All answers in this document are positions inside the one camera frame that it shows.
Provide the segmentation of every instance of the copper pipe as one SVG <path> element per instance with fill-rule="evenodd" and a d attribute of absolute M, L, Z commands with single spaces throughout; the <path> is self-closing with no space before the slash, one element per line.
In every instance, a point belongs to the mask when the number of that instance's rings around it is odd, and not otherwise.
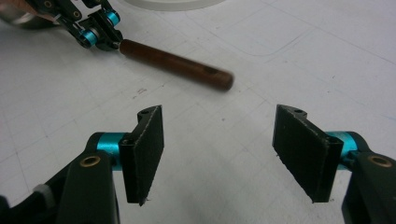
<path fill-rule="evenodd" d="M 120 52 L 127 57 L 192 78 L 223 91 L 229 90 L 233 85 L 233 75 L 228 72 L 132 40 L 122 40 Z"/>

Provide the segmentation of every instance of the brass screw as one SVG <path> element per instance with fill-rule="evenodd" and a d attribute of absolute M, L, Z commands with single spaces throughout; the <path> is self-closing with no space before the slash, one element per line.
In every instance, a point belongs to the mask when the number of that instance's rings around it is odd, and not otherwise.
<path fill-rule="evenodd" d="M 79 165 L 82 166 L 82 167 L 91 167 L 91 166 L 94 166 L 97 163 L 99 163 L 99 161 L 100 161 L 100 157 L 98 157 L 98 156 L 90 156 L 90 157 L 82 159 L 79 162 Z"/>
<path fill-rule="evenodd" d="M 44 2 L 45 7 L 52 7 L 52 3 L 50 1 L 45 1 Z"/>
<path fill-rule="evenodd" d="M 368 159 L 370 162 L 385 168 L 389 168 L 392 166 L 392 163 L 388 159 L 380 156 L 373 155 L 373 156 L 369 156 Z"/>

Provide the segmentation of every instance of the white surface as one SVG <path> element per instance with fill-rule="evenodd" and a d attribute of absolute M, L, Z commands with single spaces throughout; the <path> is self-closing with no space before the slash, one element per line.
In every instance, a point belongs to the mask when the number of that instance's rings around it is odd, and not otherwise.
<path fill-rule="evenodd" d="M 0 23 L 0 193 L 23 200 L 92 133 L 129 132 L 163 105 L 165 149 L 146 205 L 122 223 L 342 223 L 348 172 L 312 204 L 271 143 L 276 104 L 396 158 L 393 0 L 227 0 L 186 12 L 112 2 L 124 37 L 233 71 L 225 93 L 83 49 L 63 30 Z"/>
<path fill-rule="evenodd" d="M 210 7 L 224 0 L 125 0 L 137 7 L 158 11 L 182 11 Z"/>

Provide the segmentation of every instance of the metal screw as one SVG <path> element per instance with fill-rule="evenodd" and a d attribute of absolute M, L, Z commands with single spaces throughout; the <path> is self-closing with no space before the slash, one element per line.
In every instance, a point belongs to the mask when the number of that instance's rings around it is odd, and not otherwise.
<path fill-rule="evenodd" d="M 370 162 L 385 168 L 389 168 L 392 166 L 392 163 L 388 159 L 377 155 L 369 156 L 368 159 Z"/>
<path fill-rule="evenodd" d="M 50 1 L 45 1 L 44 2 L 45 7 L 52 7 L 52 3 Z"/>
<path fill-rule="evenodd" d="M 98 156 L 90 156 L 90 157 L 82 159 L 79 162 L 79 165 L 82 166 L 82 167 L 91 167 L 91 166 L 94 166 L 97 163 L 99 163 L 99 161 L 100 161 L 100 157 L 98 157 Z"/>
<path fill-rule="evenodd" d="M 114 49 L 119 49 L 120 48 L 120 42 L 113 42 L 113 48 Z"/>

